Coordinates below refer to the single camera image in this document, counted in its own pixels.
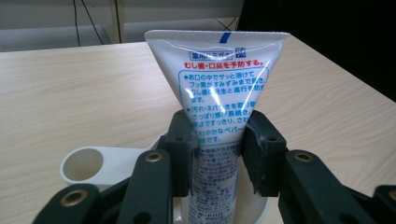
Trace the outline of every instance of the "toothpaste tube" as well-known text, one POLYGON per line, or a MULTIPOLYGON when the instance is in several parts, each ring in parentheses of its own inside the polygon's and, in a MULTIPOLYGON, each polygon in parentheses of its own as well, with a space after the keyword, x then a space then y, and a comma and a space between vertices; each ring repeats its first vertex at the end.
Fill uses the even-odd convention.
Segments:
POLYGON ((288 35, 145 34, 200 140, 200 150, 192 162, 190 223, 233 223, 238 155, 245 126, 288 35))

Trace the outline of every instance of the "blue label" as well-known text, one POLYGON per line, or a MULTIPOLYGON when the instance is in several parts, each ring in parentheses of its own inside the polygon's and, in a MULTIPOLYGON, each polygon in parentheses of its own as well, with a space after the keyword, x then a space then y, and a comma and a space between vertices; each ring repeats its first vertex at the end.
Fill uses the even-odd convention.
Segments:
POLYGON ((226 44, 228 37, 230 37, 230 35, 231 35, 231 32, 224 33, 224 35, 221 37, 220 44, 226 44))
POLYGON ((235 57, 236 58, 246 58, 247 57, 247 49, 246 48, 235 48, 235 57))

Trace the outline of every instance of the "table surface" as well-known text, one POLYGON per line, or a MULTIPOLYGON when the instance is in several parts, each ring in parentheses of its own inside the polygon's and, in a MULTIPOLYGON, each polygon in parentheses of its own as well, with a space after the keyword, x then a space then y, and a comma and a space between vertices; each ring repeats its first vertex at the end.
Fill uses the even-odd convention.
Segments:
MULTIPOLYGON (((85 146, 147 147, 180 105, 146 43, 0 53, 0 221, 31 223, 85 146)), ((396 104, 291 36, 257 103, 368 195, 396 185, 396 104)), ((282 223, 272 199, 265 223, 282 223)))

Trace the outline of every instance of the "white holder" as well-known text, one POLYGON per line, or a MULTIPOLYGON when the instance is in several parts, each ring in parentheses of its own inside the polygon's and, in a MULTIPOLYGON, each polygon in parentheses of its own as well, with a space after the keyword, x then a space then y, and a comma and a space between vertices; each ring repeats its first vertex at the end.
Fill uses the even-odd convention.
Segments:
MULTIPOLYGON (((61 177, 68 185, 93 184, 107 189, 130 177, 136 160, 148 148, 81 147, 69 153, 61 164, 61 177)), ((174 223, 188 223, 185 200, 174 199, 174 223)), ((234 223, 261 223, 269 199, 253 194, 248 171, 240 160, 234 223)))

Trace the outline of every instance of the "white toothpaste tube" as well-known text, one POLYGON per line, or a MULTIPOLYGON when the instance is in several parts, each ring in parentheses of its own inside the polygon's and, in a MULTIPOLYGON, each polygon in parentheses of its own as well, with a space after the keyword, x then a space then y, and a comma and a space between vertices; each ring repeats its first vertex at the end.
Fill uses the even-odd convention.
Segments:
POLYGON ((145 38, 200 140, 190 223, 233 223, 248 118, 286 33, 149 31, 145 38))

